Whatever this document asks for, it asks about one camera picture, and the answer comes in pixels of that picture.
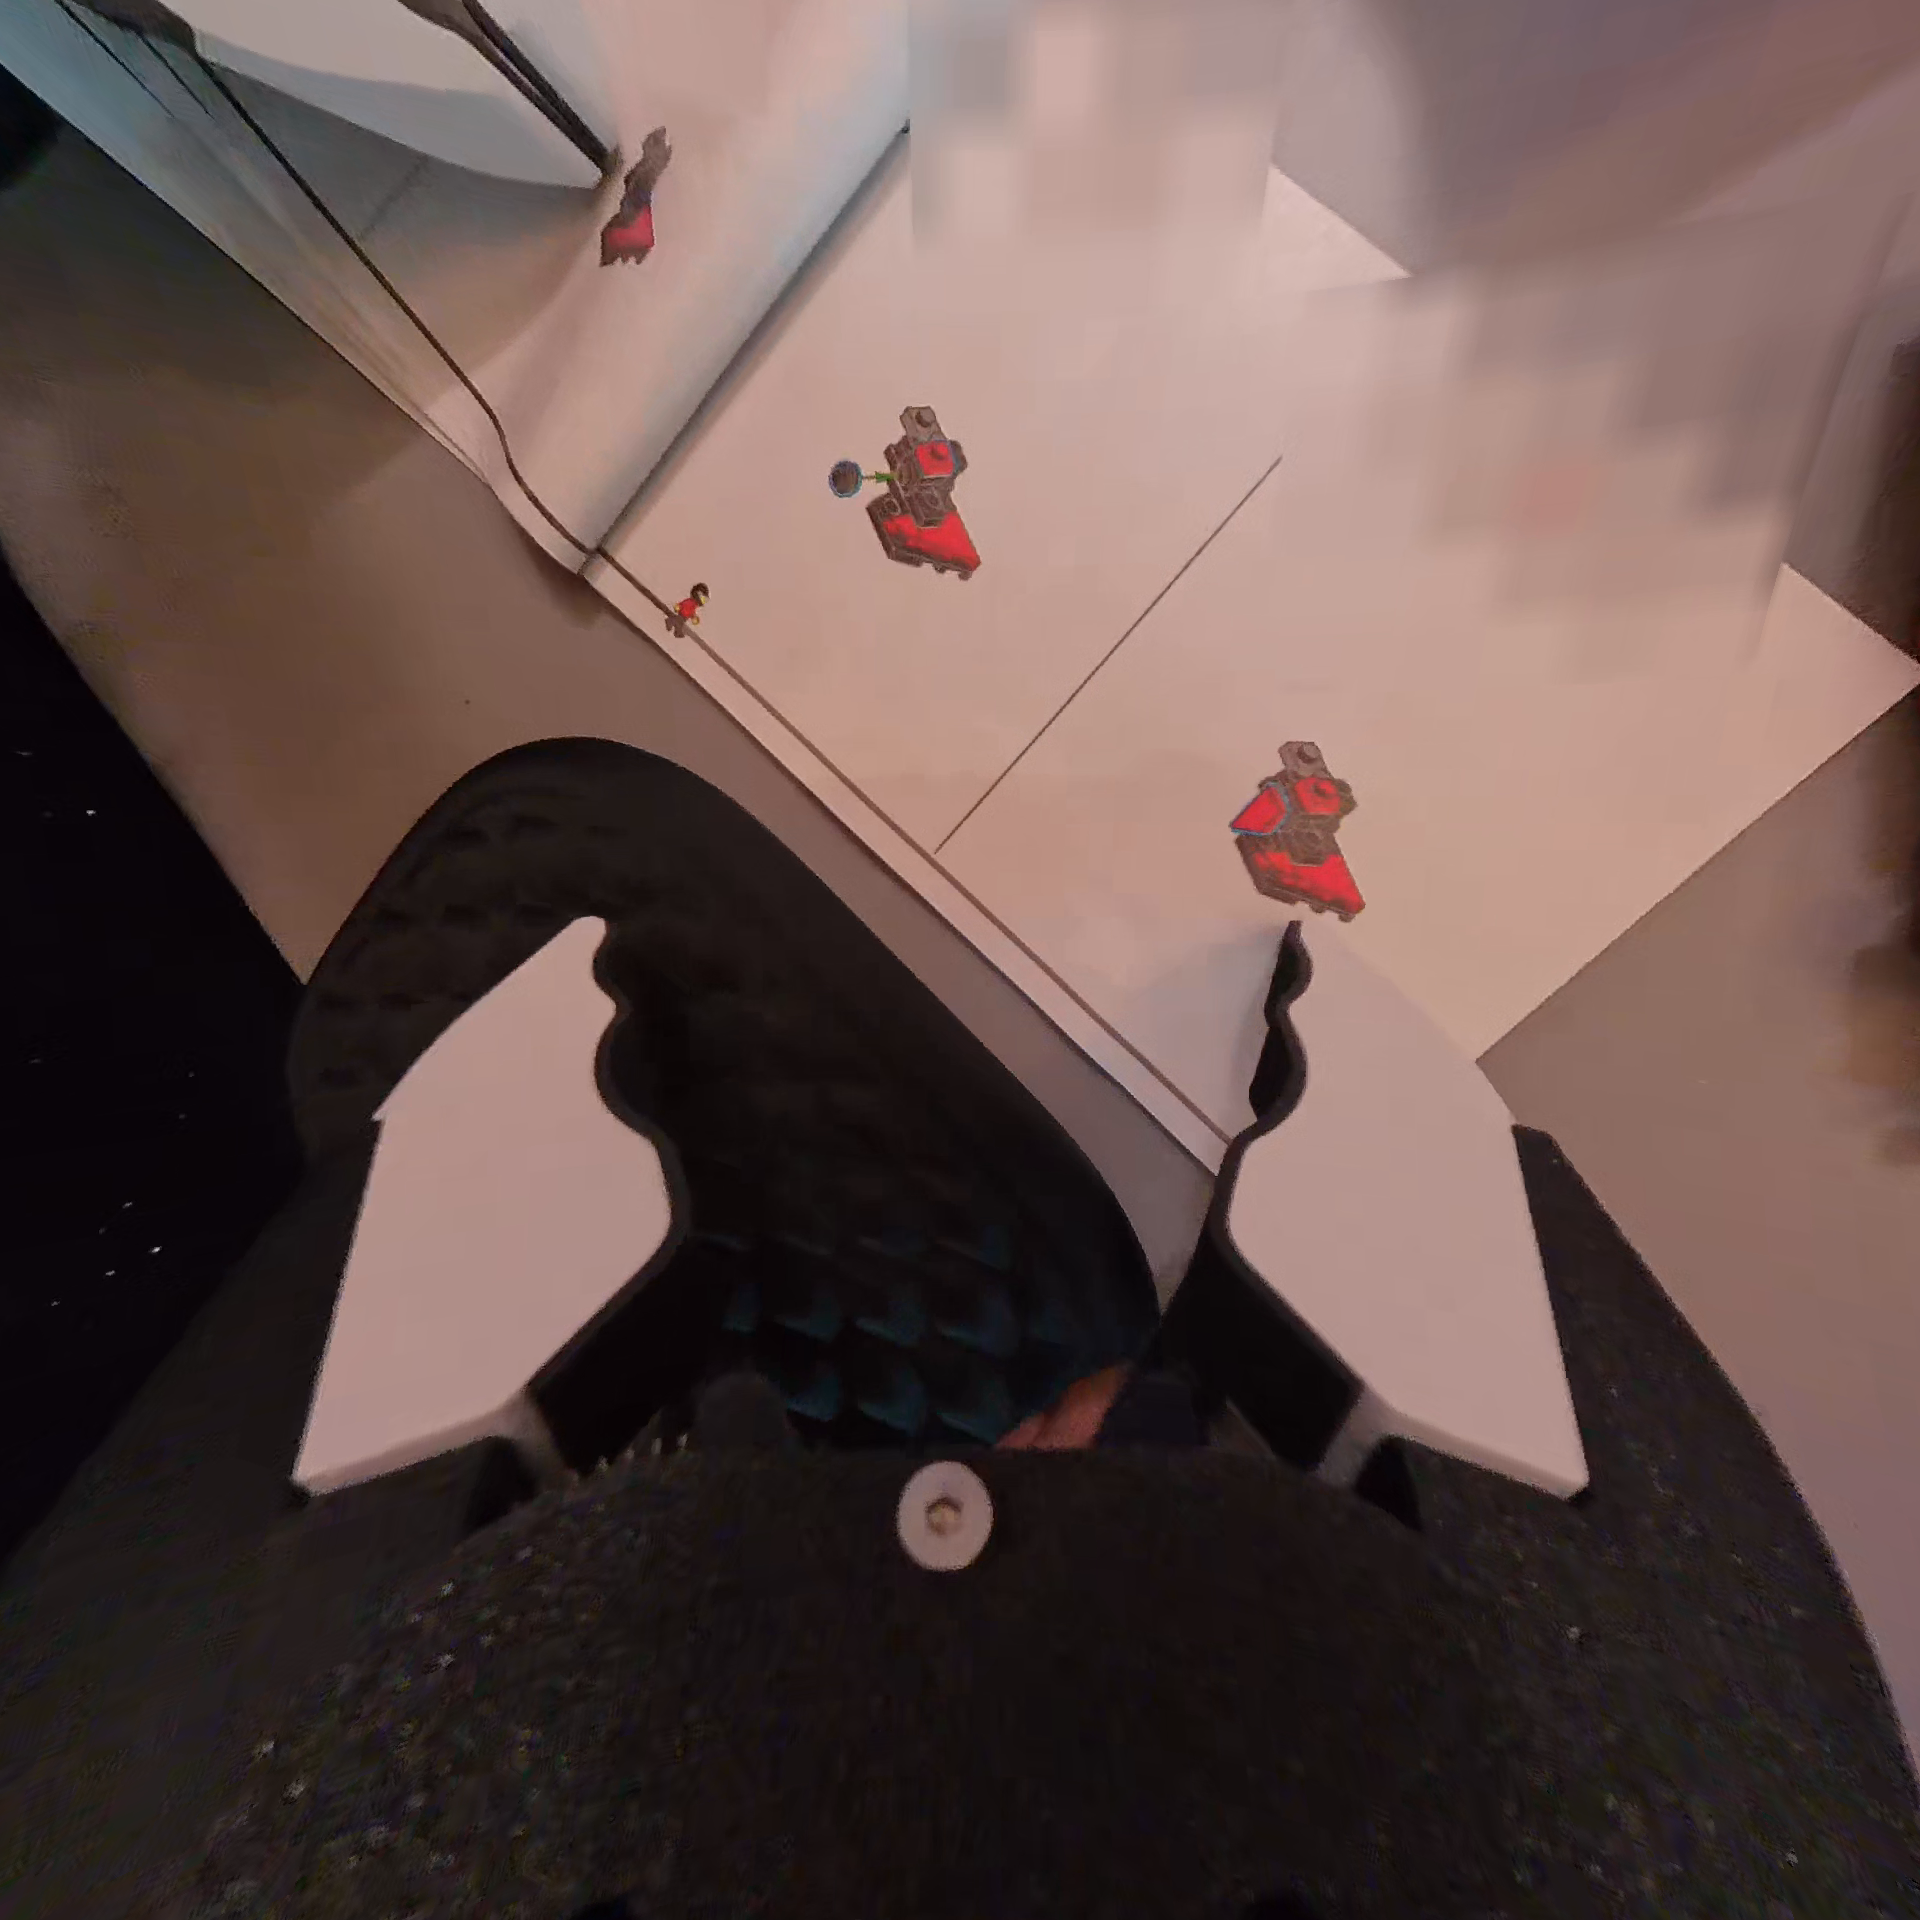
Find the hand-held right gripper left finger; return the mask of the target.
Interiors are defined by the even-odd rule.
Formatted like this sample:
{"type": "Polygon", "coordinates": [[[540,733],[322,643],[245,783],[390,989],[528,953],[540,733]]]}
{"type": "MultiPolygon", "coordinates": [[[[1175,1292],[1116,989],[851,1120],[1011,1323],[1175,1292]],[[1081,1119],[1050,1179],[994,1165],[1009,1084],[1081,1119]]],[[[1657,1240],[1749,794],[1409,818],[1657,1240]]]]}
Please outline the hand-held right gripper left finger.
{"type": "Polygon", "coordinates": [[[602,1082],[611,929],[564,925],[457,1015],[376,1139],[291,1483],[338,1495],[479,1443],[572,1475],[535,1378],[667,1246],[658,1140],[602,1082]]]}

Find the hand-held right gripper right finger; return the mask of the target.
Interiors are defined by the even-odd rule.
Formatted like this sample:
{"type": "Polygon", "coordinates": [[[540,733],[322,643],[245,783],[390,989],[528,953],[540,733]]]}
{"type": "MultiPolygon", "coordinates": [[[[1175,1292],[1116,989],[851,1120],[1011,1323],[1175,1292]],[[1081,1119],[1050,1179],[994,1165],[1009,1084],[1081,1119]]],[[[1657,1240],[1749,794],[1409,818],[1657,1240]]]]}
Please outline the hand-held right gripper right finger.
{"type": "Polygon", "coordinates": [[[1250,1123],[1228,1143],[1161,1365],[1203,1415],[1356,1488],[1411,1444],[1549,1499],[1587,1454],[1513,1119],[1333,930],[1285,925],[1250,1123]]]}

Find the brick model instruction booklet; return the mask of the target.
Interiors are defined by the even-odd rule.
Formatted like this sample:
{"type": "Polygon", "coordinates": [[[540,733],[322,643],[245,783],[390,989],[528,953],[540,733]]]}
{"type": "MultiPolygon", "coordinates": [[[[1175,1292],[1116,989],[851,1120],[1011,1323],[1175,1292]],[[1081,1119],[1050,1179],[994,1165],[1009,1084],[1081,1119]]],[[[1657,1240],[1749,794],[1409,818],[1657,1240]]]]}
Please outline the brick model instruction booklet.
{"type": "Polygon", "coordinates": [[[1470,1055],[1915,664],[1790,563],[1915,331],[1915,50],[1749,178],[1403,267],[1311,5],[4,5],[4,68],[1184,1144],[1260,953],[1470,1055]]]}

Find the person's right hand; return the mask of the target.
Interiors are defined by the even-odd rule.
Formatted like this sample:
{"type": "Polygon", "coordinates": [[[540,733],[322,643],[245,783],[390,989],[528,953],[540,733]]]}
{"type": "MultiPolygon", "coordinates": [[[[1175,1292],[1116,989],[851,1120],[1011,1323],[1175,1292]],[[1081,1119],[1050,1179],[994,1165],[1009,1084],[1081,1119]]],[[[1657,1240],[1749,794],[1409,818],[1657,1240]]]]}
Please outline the person's right hand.
{"type": "Polygon", "coordinates": [[[1079,1452],[1095,1446],[1116,1402],[1132,1380],[1128,1365],[1073,1380],[1052,1404],[995,1443],[997,1452],[1079,1452]]]}

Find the black bumpy seat cushion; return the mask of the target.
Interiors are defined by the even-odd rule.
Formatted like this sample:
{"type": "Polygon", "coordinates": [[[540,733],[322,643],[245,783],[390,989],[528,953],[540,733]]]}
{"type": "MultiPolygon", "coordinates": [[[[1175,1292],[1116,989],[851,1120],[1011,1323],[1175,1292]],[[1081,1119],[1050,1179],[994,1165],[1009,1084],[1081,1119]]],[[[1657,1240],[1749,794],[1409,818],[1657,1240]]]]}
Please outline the black bumpy seat cushion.
{"type": "Polygon", "coordinates": [[[1148,1346],[1140,1238],[1044,1104],[769,828],[623,742],[524,742],[404,836],[299,998],[305,1153],[579,921],[589,1082],[674,1212],[534,1375],[569,1471],[730,1375],[813,1444],[984,1449],[1148,1346]]]}

